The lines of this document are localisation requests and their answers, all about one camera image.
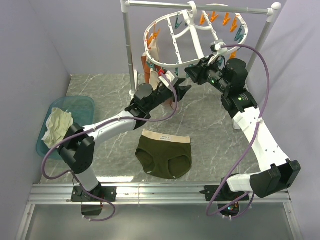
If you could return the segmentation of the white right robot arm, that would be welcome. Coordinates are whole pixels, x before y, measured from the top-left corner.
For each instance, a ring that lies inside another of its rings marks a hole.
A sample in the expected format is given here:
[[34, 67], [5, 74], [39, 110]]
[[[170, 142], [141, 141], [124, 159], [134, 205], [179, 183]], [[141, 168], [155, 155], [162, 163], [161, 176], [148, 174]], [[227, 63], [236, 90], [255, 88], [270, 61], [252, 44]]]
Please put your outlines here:
[[232, 174], [220, 187], [221, 196], [231, 200], [238, 192], [251, 192], [265, 198], [290, 188], [301, 165], [297, 160], [290, 160], [279, 147], [261, 117], [257, 102], [246, 90], [246, 63], [233, 58], [224, 68], [219, 68], [216, 62], [209, 64], [208, 59], [203, 58], [185, 72], [195, 84], [209, 83], [221, 92], [222, 106], [244, 133], [258, 161], [259, 172]]

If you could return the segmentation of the teal plastic basket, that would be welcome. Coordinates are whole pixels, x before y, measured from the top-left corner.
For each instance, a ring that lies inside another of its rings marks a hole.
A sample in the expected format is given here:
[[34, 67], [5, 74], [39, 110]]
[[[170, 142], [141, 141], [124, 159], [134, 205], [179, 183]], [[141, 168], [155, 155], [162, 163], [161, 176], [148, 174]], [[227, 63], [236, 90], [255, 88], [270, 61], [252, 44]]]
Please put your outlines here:
[[72, 114], [73, 121], [80, 126], [92, 125], [94, 120], [95, 102], [92, 98], [88, 96], [66, 96], [55, 100], [47, 111], [36, 143], [36, 152], [42, 158], [50, 150], [42, 138], [48, 130], [46, 122], [53, 108], [59, 108], [64, 112]]

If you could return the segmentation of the aluminium mounting rail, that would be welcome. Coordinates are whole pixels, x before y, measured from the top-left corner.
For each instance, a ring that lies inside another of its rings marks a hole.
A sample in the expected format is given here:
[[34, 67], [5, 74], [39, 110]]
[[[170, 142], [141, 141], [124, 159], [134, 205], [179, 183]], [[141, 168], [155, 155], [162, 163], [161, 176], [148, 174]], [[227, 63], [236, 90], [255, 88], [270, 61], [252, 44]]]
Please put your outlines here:
[[[186, 205], [208, 204], [200, 191], [206, 185], [217, 182], [113, 182], [103, 186], [115, 186], [114, 205]], [[98, 205], [94, 202], [72, 202], [73, 184], [34, 184], [27, 204], [29, 205]]]

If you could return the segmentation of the cream underwear in basket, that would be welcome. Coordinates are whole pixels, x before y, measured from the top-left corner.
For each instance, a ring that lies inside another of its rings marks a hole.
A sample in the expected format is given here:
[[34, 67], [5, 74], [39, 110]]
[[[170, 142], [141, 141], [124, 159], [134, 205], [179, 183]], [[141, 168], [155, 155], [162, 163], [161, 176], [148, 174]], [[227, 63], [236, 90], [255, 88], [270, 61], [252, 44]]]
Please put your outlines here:
[[53, 107], [45, 123], [46, 132], [41, 140], [49, 149], [52, 149], [54, 145], [64, 139], [69, 127], [72, 126], [73, 123], [74, 119], [70, 112]]

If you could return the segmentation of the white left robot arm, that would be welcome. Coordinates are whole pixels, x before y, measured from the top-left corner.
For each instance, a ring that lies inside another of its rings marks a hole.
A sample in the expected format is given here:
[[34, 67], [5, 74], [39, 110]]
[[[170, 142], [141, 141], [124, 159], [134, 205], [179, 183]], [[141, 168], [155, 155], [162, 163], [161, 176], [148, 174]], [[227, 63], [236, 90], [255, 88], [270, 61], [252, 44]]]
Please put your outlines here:
[[118, 115], [84, 127], [75, 123], [68, 129], [57, 151], [83, 187], [83, 195], [89, 201], [96, 201], [101, 195], [101, 183], [92, 169], [95, 147], [152, 122], [151, 111], [170, 99], [178, 103], [191, 89], [190, 85], [182, 85], [185, 78], [170, 81], [162, 76], [161, 79], [156, 88], [148, 83], [141, 84], [129, 106]]

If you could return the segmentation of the olive green underwear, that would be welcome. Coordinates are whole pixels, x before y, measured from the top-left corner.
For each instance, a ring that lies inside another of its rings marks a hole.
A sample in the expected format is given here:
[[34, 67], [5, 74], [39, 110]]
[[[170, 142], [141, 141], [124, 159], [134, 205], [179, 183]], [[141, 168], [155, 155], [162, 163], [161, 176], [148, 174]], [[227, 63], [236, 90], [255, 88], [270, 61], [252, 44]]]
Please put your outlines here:
[[179, 179], [192, 168], [191, 138], [144, 129], [135, 156], [146, 174]]

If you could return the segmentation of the rust orange hanging underwear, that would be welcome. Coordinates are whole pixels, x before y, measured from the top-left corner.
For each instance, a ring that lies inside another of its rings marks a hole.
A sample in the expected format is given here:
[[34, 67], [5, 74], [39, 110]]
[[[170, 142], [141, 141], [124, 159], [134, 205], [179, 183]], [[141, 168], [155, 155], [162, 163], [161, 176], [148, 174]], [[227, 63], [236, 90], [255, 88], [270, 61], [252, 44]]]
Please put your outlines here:
[[147, 63], [147, 55], [146, 53], [143, 53], [141, 56], [141, 62], [142, 62], [142, 67], [144, 71], [144, 80], [148, 84], [150, 82], [150, 73], [151, 73], [151, 68], [149, 67]]

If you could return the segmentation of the pink hanging cloth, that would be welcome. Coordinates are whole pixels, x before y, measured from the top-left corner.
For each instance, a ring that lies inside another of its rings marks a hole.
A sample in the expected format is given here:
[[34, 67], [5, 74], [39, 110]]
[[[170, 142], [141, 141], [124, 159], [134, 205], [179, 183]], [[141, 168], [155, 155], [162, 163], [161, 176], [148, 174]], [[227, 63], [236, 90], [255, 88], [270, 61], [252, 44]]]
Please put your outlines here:
[[170, 98], [170, 99], [167, 99], [163, 104], [162, 106], [166, 109], [170, 109], [170, 110], [174, 110], [175, 107], [176, 107], [176, 103], [174, 102], [174, 99]]

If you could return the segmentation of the white metal drying rack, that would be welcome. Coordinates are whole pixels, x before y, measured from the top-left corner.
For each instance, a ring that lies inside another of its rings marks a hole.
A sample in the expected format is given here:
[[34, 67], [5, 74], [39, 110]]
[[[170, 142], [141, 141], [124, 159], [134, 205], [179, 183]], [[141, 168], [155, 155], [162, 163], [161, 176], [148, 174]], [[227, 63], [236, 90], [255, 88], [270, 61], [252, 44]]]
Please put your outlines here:
[[[129, 95], [131, 97], [133, 97], [134, 94], [137, 92], [139, 81], [138, 81], [138, 72], [134, 69], [134, 63], [133, 63], [133, 52], [132, 52], [130, 24], [129, 24], [129, 7], [178, 9], [177, 12], [164, 15], [158, 18], [157, 20], [155, 20], [154, 22], [152, 22], [143, 34], [144, 52], [147, 56], [147, 59], [150, 60], [151, 63], [154, 63], [160, 67], [169, 68], [169, 69], [188, 66], [190, 64], [196, 63], [197, 61], [205, 57], [197, 30], [210, 31], [214, 38], [214, 41], [220, 40], [213, 27], [211, 19], [208, 17], [207, 11], [221, 12], [226, 14], [233, 13], [235, 15], [235, 19], [240, 21], [241, 23], [240, 28], [244, 30], [243, 37], [240, 39], [240, 42], [238, 44], [224, 46], [224, 48], [227, 48], [227, 53], [223, 56], [226, 56], [226, 55], [232, 55], [235, 51], [245, 46], [245, 42], [248, 37], [249, 28], [247, 23], [243, 19], [242, 14], [265, 15], [267, 17], [266, 24], [262, 30], [258, 43], [255, 47], [255, 50], [259, 51], [264, 44], [266, 34], [268, 33], [269, 28], [271, 27], [271, 23], [275, 21], [277, 15], [279, 14], [280, 9], [282, 8], [281, 3], [279, 2], [273, 3], [271, 7], [267, 9], [232, 7], [232, 6], [228, 6], [225, 4], [218, 4], [218, 3], [200, 5], [200, 4], [196, 4], [194, 1], [189, 1], [188, 3], [184, 3], [184, 4], [182, 3], [177, 4], [177, 3], [165, 3], [165, 2], [154, 2], [154, 1], [122, 0], [120, 2], [120, 5], [121, 5], [121, 11], [123, 15], [127, 61], [128, 61], [130, 84], [131, 84], [131, 90], [129, 91]], [[173, 30], [170, 18], [178, 17], [180, 15], [183, 16], [183, 21], [186, 24], [186, 28], [179, 34], [174, 34], [174, 30]], [[151, 38], [148, 38], [150, 29], [152, 27], [155, 27], [158, 22], [161, 22], [164, 20], [168, 22], [168, 28], [170, 30], [172, 44], [174, 46], [175, 54], [178, 59], [178, 62], [176, 64], [162, 63], [154, 60], [150, 56], [150, 49], [148, 47], [148, 44], [150, 44], [153, 39], [157, 40], [157, 37], [158, 37], [157, 33], [153, 33], [151, 35]], [[194, 46], [197, 58], [194, 60], [183, 62], [181, 58], [180, 50], [177, 44], [177, 39], [179, 39], [180, 37], [182, 37], [188, 32], [191, 34], [191, 38], [192, 38], [192, 42], [193, 42], [193, 46]]]

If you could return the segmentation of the beige hanging underwear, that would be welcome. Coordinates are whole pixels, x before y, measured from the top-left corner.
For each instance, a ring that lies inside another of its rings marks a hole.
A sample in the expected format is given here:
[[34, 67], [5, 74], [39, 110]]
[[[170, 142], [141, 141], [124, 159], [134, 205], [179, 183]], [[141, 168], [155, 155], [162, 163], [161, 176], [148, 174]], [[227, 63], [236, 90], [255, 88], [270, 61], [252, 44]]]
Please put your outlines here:
[[[159, 61], [159, 49], [157, 46], [157, 40], [153, 39], [149, 45], [149, 54], [150, 56], [155, 60]], [[159, 80], [159, 75], [158, 71], [161, 69], [160, 66], [156, 65], [155, 63], [152, 62], [152, 67], [150, 67], [150, 74], [149, 74], [149, 83], [152, 86], [154, 90], [156, 90], [160, 80]]]

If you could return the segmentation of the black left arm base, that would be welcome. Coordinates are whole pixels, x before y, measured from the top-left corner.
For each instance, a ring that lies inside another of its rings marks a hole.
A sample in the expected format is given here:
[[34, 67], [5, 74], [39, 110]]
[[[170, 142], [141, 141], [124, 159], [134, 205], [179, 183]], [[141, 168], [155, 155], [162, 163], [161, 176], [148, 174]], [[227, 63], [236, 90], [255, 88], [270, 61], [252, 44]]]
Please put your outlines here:
[[[102, 186], [99, 184], [95, 189], [86, 191], [82, 185], [76, 185], [73, 187], [70, 201], [72, 203], [81, 203], [81, 214], [84, 218], [93, 222], [102, 222], [115, 215], [116, 207], [114, 202], [116, 201], [116, 196], [116, 186]], [[110, 215], [103, 219], [92, 219], [92, 217], [99, 217], [102, 214], [104, 204], [111, 207]]]

